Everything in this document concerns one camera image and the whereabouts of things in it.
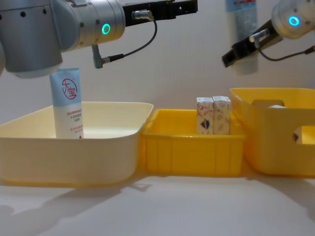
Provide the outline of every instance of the plastic tray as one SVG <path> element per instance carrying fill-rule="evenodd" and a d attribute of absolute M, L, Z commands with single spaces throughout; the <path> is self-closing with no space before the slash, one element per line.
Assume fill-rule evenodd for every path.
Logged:
<path fill-rule="evenodd" d="M 244 125 L 245 155 L 269 175 L 315 177 L 315 90 L 305 88 L 233 88 L 233 113 Z M 254 106 L 252 103 L 270 103 Z M 280 101 L 287 109 L 268 108 Z M 292 138 L 302 127 L 302 144 Z"/>
<path fill-rule="evenodd" d="M 81 140 L 55 138 L 53 107 L 0 126 L 0 176 L 26 185 L 103 185 L 137 166 L 138 140 L 153 105 L 84 102 Z"/>
<path fill-rule="evenodd" d="M 156 110 L 143 133 L 147 172 L 167 175 L 238 176 L 244 132 L 231 118 L 231 135 L 197 135 L 195 110 Z"/>

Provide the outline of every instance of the cream plastic tray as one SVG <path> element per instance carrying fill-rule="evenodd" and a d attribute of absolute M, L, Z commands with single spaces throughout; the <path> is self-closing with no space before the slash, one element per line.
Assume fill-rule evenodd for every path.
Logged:
<path fill-rule="evenodd" d="M 85 138 L 56 139 L 53 107 L 0 126 L 0 177 L 12 184 L 102 185 L 137 166 L 152 104 L 83 102 Z"/>

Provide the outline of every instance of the black cable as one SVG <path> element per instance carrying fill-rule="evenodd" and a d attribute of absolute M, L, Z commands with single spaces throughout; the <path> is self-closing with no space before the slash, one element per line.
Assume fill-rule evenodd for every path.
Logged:
<path fill-rule="evenodd" d="M 150 39 L 149 42 L 147 42 L 145 45 L 143 45 L 142 47 L 130 52 L 130 53 L 126 53 L 126 54 L 118 54 L 118 55 L 114 55 L 114 56 L 110 56 L 110 57 L 106 57 L 106 58 L 103 58 L 103 63 L 108 63 L 108 62 L 112 62 L 112 61 L 115 61 L 115 60 L 119 60 L 121 58 L 125 58 L 127 56 L 130 56 L 136 52 L 139 52 L 140 50 L 144 49 L 145 47 L 147 47 L 149 44 L 151 44 L 153 42 L 153 40 L 155 39 L 156 35 L 157 35 L 157 32 L 158 32 L 158 25 L 157 25 L 157 22 L 156 21 L 153 21 L 154 23 L 154 26 L 155 26 L 155 31 L 154 31 L 154 34 L 152 36 L 152 38 Z"/>
<path fill-rule="evenodd" d="M 292 58 L 292 57 L 295 57 L 295 56 L 298 56 L 298 55 L 302 55 L 302 54 L 306 54 L 306 55 L 307 55 L 307 54 L 313 53 L 313 52 L 315 52 L 315 46 L 312 46 L 312 47 L 308 48 L 308 49 L 305 50 L 305 51 L 298 52 L 298 53 L 294 53 L 294 54 L 290 54 L 290 55 L 288 55 L 288 56 L 285 56 L 285 57 L 282 57 L 282 58 L 277 58 L 277 59 L 268 57 L 266 54 L 264 54 L 264 53 L 262 52 L 261 48 L 258 48 L 258 51 L 259 51 L 259 53 L 260 53 L 264 58 L 266 58 L 267 60 L 270 60 L 270 61 L 281 61 L 281 60 L 285 60 L 285 59 L 288 59 L 288 58 Z"/>

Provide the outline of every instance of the red logo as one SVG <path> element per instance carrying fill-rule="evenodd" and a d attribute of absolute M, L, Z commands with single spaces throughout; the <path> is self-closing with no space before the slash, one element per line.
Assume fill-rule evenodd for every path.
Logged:
<path fill-rule="evenodd" d="M 68 99 L 72 100 L 76 98 L 77 92 L 77 85 L 71 79 L 63 80 L 63 93 Z"/>

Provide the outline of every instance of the white wall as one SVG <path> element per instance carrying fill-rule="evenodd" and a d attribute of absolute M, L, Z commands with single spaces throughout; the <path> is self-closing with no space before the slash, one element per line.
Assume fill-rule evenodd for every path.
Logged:
<path fill-rule="evenodd" d="M 224 2 L 199 0 L 197 14 L 158 22 L 158 34 L 151 46 L 103 69 L 94 69 L 90 48 L 65 53 L 63 67 L 81 68 L 84 101 L 149 102 L 156 108 L 194 108 L 197 96 L 228 94 L 233 87 L 312 86 L 315 54 L 278 63 L 260 59 L 260 72 L 246 77 L 234 76 L 231 69 L 225 69 L 221 56 L 231 45 Z M 258 1 L 260 25 L 270 19 L 276 2 Z M 153 23 L 126 28 L 121 39 L 101 45 L 101 53 L 127 53 L 146 43 L 153 30 Z M 300 40 L 285 40 L 266 53 L 273 57 L 287 55 L 312 46 L 314 39 L 310 33 Z M 21 80 L 2 74 L 0 122 L 49 105 L 48 77 Z"/>

